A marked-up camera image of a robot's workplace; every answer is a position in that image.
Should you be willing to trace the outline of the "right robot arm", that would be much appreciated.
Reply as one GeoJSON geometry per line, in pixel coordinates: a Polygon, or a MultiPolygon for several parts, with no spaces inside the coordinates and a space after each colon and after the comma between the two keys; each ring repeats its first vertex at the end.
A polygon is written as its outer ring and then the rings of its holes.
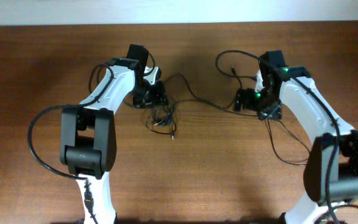
{"type": "Polygon", "coordinates": [[[344,121],[318,91],[304,66],[288,66],[279,50],[256,58],[253,89],[241,90],[234,109],[257,113],[262,121],[280,119],[287,106],[308,135],[312,148],[303,173],[304,194],[275,223],[321,223],[358,199],[358,130],[344,121]]]}

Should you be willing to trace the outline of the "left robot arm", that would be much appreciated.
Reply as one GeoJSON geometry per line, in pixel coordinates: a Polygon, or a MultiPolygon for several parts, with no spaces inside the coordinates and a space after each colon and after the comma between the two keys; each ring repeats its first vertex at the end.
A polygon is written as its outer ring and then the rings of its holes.
{"type": "Polygon", "coordinates": [[[131,44],[125,57],[103,64],[106,74],[78,106],[62,111],[60,161],[80,188],[83,223],[116,223],[109,173],[117,153],[114,115],[124,98],[140,109],[165,106],[165,87],[157,66],[149,68],[150,52],[131,44]]]}

